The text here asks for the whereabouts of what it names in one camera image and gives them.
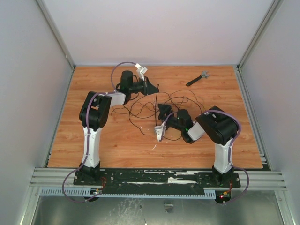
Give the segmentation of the black zip tie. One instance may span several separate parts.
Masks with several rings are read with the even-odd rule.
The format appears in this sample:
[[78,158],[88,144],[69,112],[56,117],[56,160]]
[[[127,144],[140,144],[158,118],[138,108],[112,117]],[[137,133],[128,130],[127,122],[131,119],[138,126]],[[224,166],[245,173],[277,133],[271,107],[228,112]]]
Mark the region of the black zip tie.
[[157,84],[157,89],[158,89],[158,92],[156,93],[155,95],[155,126],[157,126],[157,98],[158,98],[158,93],[159,93],[159,84]]

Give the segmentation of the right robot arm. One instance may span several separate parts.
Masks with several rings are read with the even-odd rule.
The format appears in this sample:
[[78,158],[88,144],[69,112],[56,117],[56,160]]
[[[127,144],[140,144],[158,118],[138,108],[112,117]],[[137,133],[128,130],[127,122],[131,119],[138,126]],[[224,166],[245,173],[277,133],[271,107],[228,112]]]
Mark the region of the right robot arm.
[[212,179],[215,185],[223,187],[233,180],[232,148],[241,132],[240,123],[217,106],[210,108],[192,120],[188,110],[172,110],[171,105],[158,104],[158,119],[162,124],[155,126],[154,132],[160,142],[168,128],[180,131],[182,139],[189,144],[202,138],[205,134],[214,142],[215,161],[212,166]]

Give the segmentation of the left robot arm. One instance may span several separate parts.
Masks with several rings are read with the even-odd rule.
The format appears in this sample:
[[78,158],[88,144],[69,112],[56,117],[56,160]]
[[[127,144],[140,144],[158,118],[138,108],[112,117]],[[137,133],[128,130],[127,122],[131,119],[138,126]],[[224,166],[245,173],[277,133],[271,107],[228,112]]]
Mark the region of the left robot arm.
[[145,96],[158,93],[158,87],[152,85],[148,77],[139,77],[134,82],[134,74],[129,70],[121,73],[120,82],[111,92],[90,91],[82,105],[79,120],[84,131],[84,154],[74,183],[96,185],[101,181],[99,146],[110,108],[127,104],[132,94]]

